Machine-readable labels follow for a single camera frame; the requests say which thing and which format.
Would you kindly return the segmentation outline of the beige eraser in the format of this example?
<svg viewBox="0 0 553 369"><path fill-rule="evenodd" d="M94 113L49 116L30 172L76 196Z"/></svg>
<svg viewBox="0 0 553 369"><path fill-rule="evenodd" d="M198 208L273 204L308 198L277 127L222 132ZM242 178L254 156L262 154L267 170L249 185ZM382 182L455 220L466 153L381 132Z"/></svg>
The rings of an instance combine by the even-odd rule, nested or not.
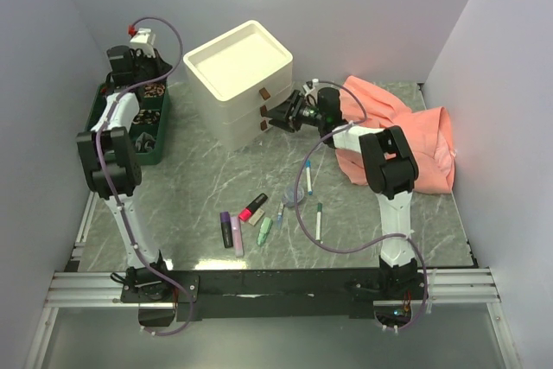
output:
<svg viewBox="0 0 553 369"><path fill-rule="evenodd" d="M249 219L248 223L255 226L264 216L264 210L259 208Z"/></svg>

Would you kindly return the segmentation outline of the clear round tape container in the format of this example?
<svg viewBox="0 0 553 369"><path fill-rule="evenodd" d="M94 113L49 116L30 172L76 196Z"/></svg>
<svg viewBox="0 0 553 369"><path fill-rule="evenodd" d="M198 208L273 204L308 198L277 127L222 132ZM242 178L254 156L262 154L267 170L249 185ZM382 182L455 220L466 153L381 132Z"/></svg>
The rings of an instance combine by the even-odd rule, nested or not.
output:
<svg viewBox="0 0 553 369"><path fill-rule="evenodd" d="M295 205L295 200L297 200L298 203L301 203L304 197L305 191L301 185L295 189L295 185L290 184L283 192L282 203L285 207L293 207Z"/></svg>

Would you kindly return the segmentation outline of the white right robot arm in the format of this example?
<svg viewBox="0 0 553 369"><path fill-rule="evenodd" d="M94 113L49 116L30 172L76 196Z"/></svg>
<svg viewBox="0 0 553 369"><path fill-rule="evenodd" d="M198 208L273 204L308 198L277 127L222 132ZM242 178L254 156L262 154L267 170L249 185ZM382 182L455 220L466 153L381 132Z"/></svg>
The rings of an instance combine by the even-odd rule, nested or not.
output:
<svg viewBox="0 0 553 369"><path fill-rule="evenodd" d="M369 128L368 114L357 121L346 120L341 112L340 94L351 90L331 81L309 94L317 82L309 81L303 90L271 109L261 112L269 123L287 132L297 132L305 124L314 126L319 142L335 150L348 150L362 159L369 188L378 199L382 235L366 243L380 245L378 287L376 293L398 298L416 286L429 293L428 272L423 255L411 234L411 200L419 169L403 130L398 126Z"/></svg>

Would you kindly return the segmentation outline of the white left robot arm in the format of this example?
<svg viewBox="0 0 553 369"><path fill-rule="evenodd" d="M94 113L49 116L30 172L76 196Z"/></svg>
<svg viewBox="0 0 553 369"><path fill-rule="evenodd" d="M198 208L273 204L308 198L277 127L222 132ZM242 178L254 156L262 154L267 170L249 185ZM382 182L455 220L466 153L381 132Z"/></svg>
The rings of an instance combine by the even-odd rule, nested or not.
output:
<svg viewBox="0 0 553 369"><path fill-rule="evenodd" d="M106 54L111 71L101 90L105 106L98 121L77 135L79 158L87 186L108 206L124 242L127 269L111 279L128 296L160 302L173 294L173 281L137 207L142 169L130 127L147 83L162 80L172 66L154 47L119 45Z"/></svg>

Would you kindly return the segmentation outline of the white three-drawer organizer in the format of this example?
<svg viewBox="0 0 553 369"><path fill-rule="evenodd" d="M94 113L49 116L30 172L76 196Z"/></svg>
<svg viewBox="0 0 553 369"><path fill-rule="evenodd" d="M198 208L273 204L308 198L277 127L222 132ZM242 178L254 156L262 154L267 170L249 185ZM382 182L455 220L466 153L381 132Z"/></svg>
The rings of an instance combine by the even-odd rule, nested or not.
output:
<svg viewBox="0 0 553 369"><path fill-rule="evenodd" d="M255 20L187 52L183 63L204 125L229 151L267 131L264 114L291 93L293 55Z"/></svg>

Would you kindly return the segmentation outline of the green highlighter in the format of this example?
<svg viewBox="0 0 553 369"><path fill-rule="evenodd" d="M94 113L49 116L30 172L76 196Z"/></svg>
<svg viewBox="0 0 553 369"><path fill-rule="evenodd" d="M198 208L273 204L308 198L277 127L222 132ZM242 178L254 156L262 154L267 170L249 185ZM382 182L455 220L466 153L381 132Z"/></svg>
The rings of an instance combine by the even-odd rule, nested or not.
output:
<svg viewBox="0 0 553 369"><path fill-rule="evenodd" d="M257 235L257 245L258 246L263 246L266 242L266 239L268 238L269 236L269 233L270 233L270 229L272 228L272 224L273 224L273 221L271 218L264 218L262 223L261 223L261 226L260 226L260 229L259 229L259 232L258 232L258 235Z"/></svg>

